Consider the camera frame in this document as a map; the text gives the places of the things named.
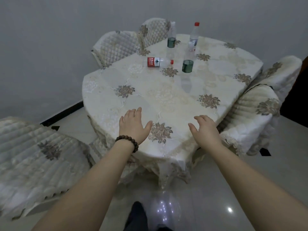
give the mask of white tablecloth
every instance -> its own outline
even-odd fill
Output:
[[[174,65],[148,68],[147,57],[166,57],[167,40],[148,47],[84,77],[83,103],[95,129],[112,147],[119,135],[119,118],[128,109],[142,107],[142,123],[153,121],[152,131],[133,154],[159,176],[190,179],[192,155],[197,149],[187,123],[207,115],[216,124],[257,76],[263,63],[233,44],[199,37],[191,73],[182,72],[189,35],[178,34]]]

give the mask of floor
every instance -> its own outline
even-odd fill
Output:
[[[96,135],[84,108],[55,123],[59,132],[85,143]],[[269,147],[271,156],[247,156],[252,167],[263,173],[308,206],[308,128],[281,117],[277,135]],[[151,230],[166,223],[174,230],[253,230],[228,184],[209,155],[192,171],[186,184],[175,179],[170,188],[158,188],[153,174],[138,176],[119,185],[100,230],[123,230],[133,202],[144,204]],[[27,231],[42,217],[38,213],[13,222],[0,220],[0,230]]]

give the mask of person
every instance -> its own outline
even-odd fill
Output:
[[[306,206],[224,147],[212,119],[205,115],[194,118],[199,130],[189,123],[192,136],[212,156],[255,230],[308,230]],[[141,108],[138,108],[128,110],[120,118],[119,126],[120,136],[131,136],[141,144],[150,133],[152,121],[143,128]],[[32,230],[99,230],[133,150],[131,141],[115,142],[106,156],[61,197]],[[133,204],[124,228],[125,231],[147,230],[147,217],[139,202]]]

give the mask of beaded bracelet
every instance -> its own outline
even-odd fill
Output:
[[[120,135],[119,137],[117,137],[116,139],[115,139],[115,141],[118,141],[118,140],[128,140],[128,141],[131,141],[132,143],[133,143],[133,145],[135,146],[135,149],[134,149],[134,151],[133,151],[133,153],[135,153],[136,151],[138,151],[138,143],[134,140],[134,139],[132,139],[132,137],[128,137],[127,135]]]

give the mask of hand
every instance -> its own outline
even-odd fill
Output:
[[[188,126],[195,141],[202,149],[211,151],[222,146],[219,132],[212,119],[205,115],[195,116],[194,119],[199,123],[199,131],[192,123],[188,123]]]
[[[149,121],[145,128],[143,128],[141,123],[141,107],[137,111],[136,109],[128,110],[124,117],[120,117],[119,135],[132,137],[140,145],[149,136],[152,123],[152,121]]]

